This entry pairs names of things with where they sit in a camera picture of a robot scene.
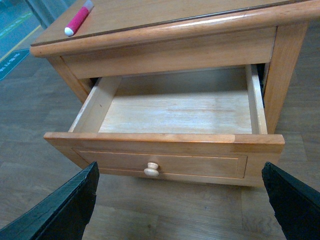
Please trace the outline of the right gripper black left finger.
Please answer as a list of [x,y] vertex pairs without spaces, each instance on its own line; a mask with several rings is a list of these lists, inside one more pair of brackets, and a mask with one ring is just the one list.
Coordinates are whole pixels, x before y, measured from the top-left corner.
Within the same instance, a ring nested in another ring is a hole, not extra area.
[[80,240],[90,222],[99,182],[93,162],[0,230],[2,240]]

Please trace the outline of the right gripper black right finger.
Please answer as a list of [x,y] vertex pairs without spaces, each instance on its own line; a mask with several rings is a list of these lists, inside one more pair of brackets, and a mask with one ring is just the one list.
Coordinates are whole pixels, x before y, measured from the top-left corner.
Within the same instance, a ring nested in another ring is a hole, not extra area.
[[320,193],[271,162],[261,170],[274,215],[287,240],[320,238]]

